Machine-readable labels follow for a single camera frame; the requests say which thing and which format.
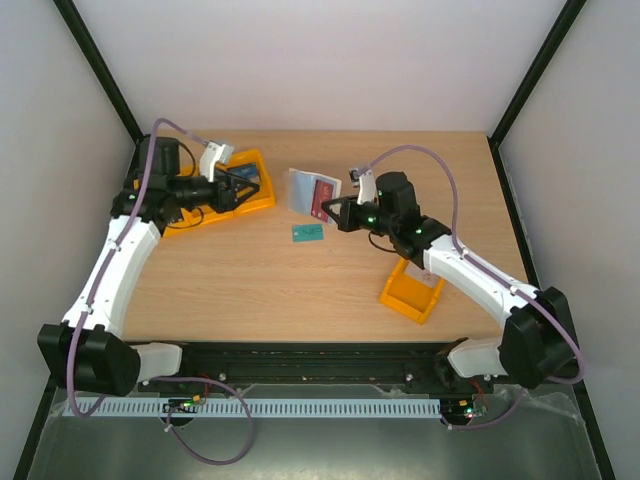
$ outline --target white cable channel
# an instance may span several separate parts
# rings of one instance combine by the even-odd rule
[[[80,397],[85,411],[97,397]],[[93,417],[158,417],[168,411],[166,398],[106,398]],[[440,418],[440,401],[431,399],[245,399],[254,418]],[[63,417],[73,416],[67,405]],[[242,418],[245,411],[235,398],[210,398],[204,406],[189,407],[174,417]]]

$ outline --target wooden table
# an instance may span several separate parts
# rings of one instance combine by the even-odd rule
[[[201,131],[258,147],[274,183],[277,206],[163,238],[140,276],[127,313],[127,340],[238,342],[448,341],[498,334],[493,320],[452,285],[418,325],[378,303],[399,257],[371,247],[364,231],[325,227],[323,241],[293,243],[291,227],[316,223],[287,210],[289,167],[325,173],[354,192],[349,167],[397,145],[438,152],[460,192],[461,239],[500,269],[524,269],[483,133]],[[185,141],[199,157],[202,148]],[[422,212],[451,223],[449,183],[435,161],[397,154],[375,169],[406,172]]]

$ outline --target black cable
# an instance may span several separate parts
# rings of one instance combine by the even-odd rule
[[[187,177],[193,177],[196,174],[196,157],[193,156],[193,153],[191,152],[191,150],[189,150],[189,147],[187,147],[184,143],[179,141],[178,145],[181,146],[182,148],[184,148],[184,150],[191,157],[191,165],[193,167],[191,168],[191,173],[189,175],[187,175]]]
[[[395,250],[391,250],[390,248],[384,248],[384,247],[381,247],[380,245],[376,244],[376,243],[373,241],[373,238],[371,238],[371,232],[369,232],[369,243],[370,243],[371,245],[373,245],[374,247],[376,247],[378,250],[382,250],[383,252],[387,252],[387,253],[396,253],[396,251],[395,251]]]
[[[187,228],[194,228],[194,227],[197,227],[198,225],[202,225],[202,222],[204,222],[204,212],[200,207],[196,207],[195,209],[200,212],[200,218],[198,219],[199,220],[198,223],[194,225],[187,225],[186,227],[173,227],[171,225],[167,225],[167,228],[173,228],[174,230],[186,230]]]

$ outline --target orange plastic holder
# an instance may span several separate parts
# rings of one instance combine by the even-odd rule
[[[232,212],[216,213],[209,207],[201,207],[201,210],[204,213],[204,216],[201,216],[200,211],[197,209],[192,212],[182,209],[183,220],[172,223],[170,227],[167,227],[164,232],[164,236],[168,237],[178,233],[192,231],[196,228],[227,220],[238,215],[244,215],[245,213],[273,207],[276,204],[276,196],[273,191],[271,177],[264,165],[264,159],[262,158],[260,150],[253,148],[251,150],[245,150],[244,152],[238,152],[231,156],[231,160],[228,165],[221,168],[233,168],[247,163],[255,163],[256,168],[258,169],[258,174],[260,175],[260,190],[258,193]],[[191,168],[191,166],[185,167],[180,174],[186,175],[190,173]]]
[[[442,278],[400,259],[382,290],[380,303],[423,324],[438,302],[443,286]]]

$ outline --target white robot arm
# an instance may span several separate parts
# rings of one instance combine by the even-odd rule
[[[565,331],[572,321],[561,292],[553,287],[540,292],[505,274],[471,252],[448,227],[421,215],[404,173],[389,172],[376,180],[370,169],[352,170],[351,179],[359,187],[358,195],[322,205],[338,229],[388,235],[399,255],[458,287],[503,331],[501,338],[464,338],[451,344],[442,352],[446,361],[437,366],[443,383],[460,377],[509,375],[520,385],[535,388],[573,358],[577,347]],[[556,319],[560,329],[554,325]]]
[[[139,158],[152,158],[154,167],[145,165],[148,187],[144,193],[137,188],[140,170],[127,177],[113,201],[107,238],[82,292],[61,324],[44,325],[38,335],[38,346],[60,387],[67,386],[73,372],[78,390],[126,395],[136,383],[173,375],[180,367],[182,349],[177,345],[129,346],[120,340],[142,267],[165,228],[181,218],[181,208],[234,210],[259,186],[216,168],[228,162],[233,149],[213,142],[205,145],[200,159],[202,176],[179,176],[178,147],[178,140],[159,137],[154,138],[152,154],[149,139],[136,150]],[[144,197],[136,208],[138,196]]]

